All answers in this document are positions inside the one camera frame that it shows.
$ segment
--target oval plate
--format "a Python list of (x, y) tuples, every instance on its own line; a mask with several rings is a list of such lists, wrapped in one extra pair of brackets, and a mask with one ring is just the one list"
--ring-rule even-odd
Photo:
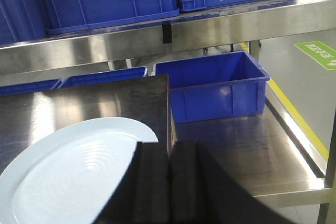
[(91, 224), (133, 158), (136, 143), (158, 142), (127, 118), (83, 121), (41, 139), (0, 176), (0, 223)]

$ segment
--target stainless steel shelf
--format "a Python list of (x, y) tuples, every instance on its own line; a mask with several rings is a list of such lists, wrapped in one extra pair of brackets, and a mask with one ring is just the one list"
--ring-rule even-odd
[(320, 204), (330, 199), (331, 190), (324, 186), (327, 162), (270, 87), (261, 115), (175, 127), (177, 140), (203, 142), (235, 181), (274, 208)]
[[(0, 47), (0, 75), (336, 28), (336, 0), (268, 0)], [(163, 43), (170, 24), (172, 43)]]
[[(269, 0), (16, 43), (0, 47), (0, 75), (335, 29), (335, 13), (336, 0)], [(163, 43), (163, 24), (171, 25), (171, 44)], [(334, 223), (336, 129), (327, 164), (270, 89), (267, 98), (262, 116), (205, 122), (218, 131), (217, 141), (233, 136), (221, 145), (218, 161), (262, 202), (274, 207), (322, 204), (319, 224)], [(191, 134), (182, 127), (187, 128), (178, 125), (180, 135)]]

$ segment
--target green sticker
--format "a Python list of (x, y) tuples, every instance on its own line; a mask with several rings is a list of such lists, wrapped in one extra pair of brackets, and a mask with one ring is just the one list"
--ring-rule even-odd
[(294, 44), (328, 70), (336, 69), (336, 50), (320, 41)]

